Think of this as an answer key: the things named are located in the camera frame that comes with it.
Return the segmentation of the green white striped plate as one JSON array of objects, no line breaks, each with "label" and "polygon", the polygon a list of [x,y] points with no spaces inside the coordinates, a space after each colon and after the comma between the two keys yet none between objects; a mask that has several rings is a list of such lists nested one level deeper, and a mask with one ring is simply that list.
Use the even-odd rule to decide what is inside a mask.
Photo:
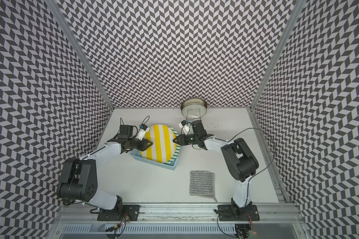
[{"label": "green white striped plate", "polygon": [[[172,130],[172,132],[174,134],[174,138],[176,138],[179,134],[177,133],[177,131],[174,128],[170,127],[170,129]],[[181,146],[176,144],[176,150],[174,151],[174,154],[172,155],[170,160],[168,160],[166,162],[167,165],[173,166],[176,163],[177,158],[179,157],[180,149],[181,149]]]}]

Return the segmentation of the grey microfibre cloth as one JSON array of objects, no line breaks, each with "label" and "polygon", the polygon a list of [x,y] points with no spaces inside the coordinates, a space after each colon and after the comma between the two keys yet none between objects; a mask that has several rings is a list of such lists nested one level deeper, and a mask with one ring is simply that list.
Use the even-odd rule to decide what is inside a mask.
[{"label": "grey microfibre cloth", "polygon": [[213,199],[215,196],[215,176],[213,172],[207,170],[193,170],[190,172],[189,194]]}]

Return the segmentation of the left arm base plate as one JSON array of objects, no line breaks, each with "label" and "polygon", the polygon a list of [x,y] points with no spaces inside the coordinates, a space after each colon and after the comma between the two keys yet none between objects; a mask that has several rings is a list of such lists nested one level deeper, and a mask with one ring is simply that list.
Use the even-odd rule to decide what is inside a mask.
[{"label": "left arm base plate", "polygon": [[103,210],[101,209],[97,221],[100,222],[112,222],[121,221],[124,217],[127,221],[137,221],[141,206],[138,204],[123,205],[122,208],[115,210]]}]

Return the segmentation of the yellow white striped plate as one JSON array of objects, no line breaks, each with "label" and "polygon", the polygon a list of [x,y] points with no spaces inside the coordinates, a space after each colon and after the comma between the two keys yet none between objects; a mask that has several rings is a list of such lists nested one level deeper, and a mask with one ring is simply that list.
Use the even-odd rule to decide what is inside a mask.
[{"label": "yellow white striped plate", "polygon": [[169,126],[156,124],[150,127],[144,138],[153,145],[145,151],[140,151],[140,156],[146,160],[165,164],[176,150],[176,143],[173,142],[174,134]]}]

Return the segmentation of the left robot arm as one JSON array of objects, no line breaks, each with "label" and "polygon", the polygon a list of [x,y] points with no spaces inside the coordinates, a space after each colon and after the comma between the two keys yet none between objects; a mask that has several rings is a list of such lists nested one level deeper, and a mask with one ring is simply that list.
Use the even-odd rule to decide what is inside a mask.
[{"label": "left robot arm", "polygon": [[99,188],[97,169],[123,153],[149,149],[153,143],[145,138],[148,132],[149,127],[145,124],[139,127],[122,124],[118,133],[102,148],[79,158],[67,159],[59,176],[57,196],[68,202],[79,200],[102,210],[121,211],[121,197]]}]

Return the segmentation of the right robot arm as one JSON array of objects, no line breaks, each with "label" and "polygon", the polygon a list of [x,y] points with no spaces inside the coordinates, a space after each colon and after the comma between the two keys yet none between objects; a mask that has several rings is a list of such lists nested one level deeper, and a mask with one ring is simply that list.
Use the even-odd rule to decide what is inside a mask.
[{"label": "right robot arm", "polygon": [[200,149],[214,151],[223,156],[230,175],[234,178],[232,206],[244,209],[252,202],[250,183],[259,168],[259,162],[242,138],[223,140],[206,132],[202,121],[183,120],[180,134],[173,140],[180,146],[197,145]]}]

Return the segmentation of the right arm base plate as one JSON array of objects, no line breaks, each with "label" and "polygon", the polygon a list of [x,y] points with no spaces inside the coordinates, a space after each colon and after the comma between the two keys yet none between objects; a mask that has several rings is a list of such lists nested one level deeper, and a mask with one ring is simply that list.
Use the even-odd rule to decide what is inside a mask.
[{"label": "right arm base plate", "polygon": [[219,219],[222,222],[234,221],[234,222],[249,222],[260,221],[259,212],[256,205],[251,203],[244,207],[238,208],[235,205],[221,204],[217,206],[215,212],[219,215]]}]

